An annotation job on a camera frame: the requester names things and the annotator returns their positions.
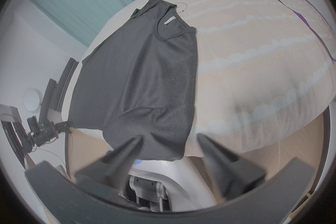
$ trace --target clothing tag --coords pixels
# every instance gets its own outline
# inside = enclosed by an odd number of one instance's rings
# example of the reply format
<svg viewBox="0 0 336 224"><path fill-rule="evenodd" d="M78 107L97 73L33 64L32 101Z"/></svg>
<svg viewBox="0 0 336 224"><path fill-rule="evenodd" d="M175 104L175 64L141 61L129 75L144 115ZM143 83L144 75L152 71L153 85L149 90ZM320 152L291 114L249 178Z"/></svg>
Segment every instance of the clothing tag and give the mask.
<svg viewBox="0 0 336 224"><path fill-rule="evenodd" d="M165 22L165 24L170 23L173 19L176 19L175 16L170 17L170 18Z"/></svg>

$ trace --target gray cloth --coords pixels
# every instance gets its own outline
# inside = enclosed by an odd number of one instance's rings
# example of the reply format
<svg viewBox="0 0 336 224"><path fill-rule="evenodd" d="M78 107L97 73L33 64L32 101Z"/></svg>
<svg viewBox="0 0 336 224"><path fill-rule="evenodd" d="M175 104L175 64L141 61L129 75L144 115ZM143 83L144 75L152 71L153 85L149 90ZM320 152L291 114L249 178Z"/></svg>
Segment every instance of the gray cloth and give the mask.
<svg viewBox="0 0 336 224"><path fill-rule="evenodd" d="M102 130L112 148L143 135L137 159L181 159L195 113L195 33L176 5L136 9L82 61L69 125Z"/></svg>

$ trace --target bed sheet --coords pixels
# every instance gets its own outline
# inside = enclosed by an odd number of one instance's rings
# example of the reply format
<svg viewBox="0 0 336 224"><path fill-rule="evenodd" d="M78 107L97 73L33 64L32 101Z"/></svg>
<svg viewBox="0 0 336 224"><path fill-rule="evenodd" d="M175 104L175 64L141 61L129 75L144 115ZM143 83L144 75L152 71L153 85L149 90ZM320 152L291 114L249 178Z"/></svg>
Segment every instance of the bed sheet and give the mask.
<svg viewBox="0 0 336 224"><path fill-rule="evenodd" d="M83 59L123 25L136 0L103 27ZM277 0L165 0L197 28L198 70L195 118L185 155L203 156L196 134L208 134L238 153L278 142L322 113L336 93L336 67L316 36ZM305 0L281 0L301 13L336 56L336 39L322 16ZM67 120L73 88L62 108ZM103 139L99 130L82 131Z"/></svg>

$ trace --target mattress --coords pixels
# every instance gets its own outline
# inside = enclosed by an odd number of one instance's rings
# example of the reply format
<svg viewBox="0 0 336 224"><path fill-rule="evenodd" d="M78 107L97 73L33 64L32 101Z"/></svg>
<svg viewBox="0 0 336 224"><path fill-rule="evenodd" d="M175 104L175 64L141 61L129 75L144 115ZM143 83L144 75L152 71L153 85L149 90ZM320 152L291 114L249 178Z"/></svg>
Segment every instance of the mattress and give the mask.
<svg viewBox="0 0 336 224"><path fill-rule="evenodd" d="M83 59L147 1L136 0L113 16ZM335 57L333 31L305 0L281 0L285 5L277 0L165 1L176 3L180 17L197 28L195 118L185 155L203 156L196 138L200 132L237 153L273 144L303 128L334 99L335 64L285 6L304 16ZM65 94L64 121L81 67ZM81 131L103 139L100 130Z"/></svg>

